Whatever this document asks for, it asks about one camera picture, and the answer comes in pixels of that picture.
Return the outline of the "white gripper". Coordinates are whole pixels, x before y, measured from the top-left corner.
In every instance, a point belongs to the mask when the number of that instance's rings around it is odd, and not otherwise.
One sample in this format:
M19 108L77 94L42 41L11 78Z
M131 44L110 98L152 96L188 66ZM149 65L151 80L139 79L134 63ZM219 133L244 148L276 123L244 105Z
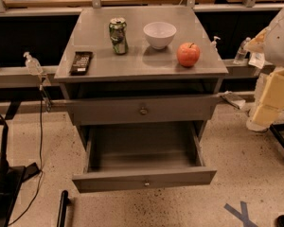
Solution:
M244 49L252 53L267 53L266 37L270 31L268 26L263 28ZM278 110L284 109L284 68L267 77L260 103L263 105L253 106L248 114L246 127L250 131L266 131L279 117Z

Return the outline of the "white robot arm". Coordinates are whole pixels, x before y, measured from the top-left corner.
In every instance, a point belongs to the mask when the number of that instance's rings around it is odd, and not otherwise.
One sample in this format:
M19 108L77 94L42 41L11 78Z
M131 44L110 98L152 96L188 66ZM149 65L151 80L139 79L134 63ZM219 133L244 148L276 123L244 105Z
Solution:
M263 54L275 66L272 73L257 81L255 105L246 122L250 131L265 131L284 110L284 8L244 48Z

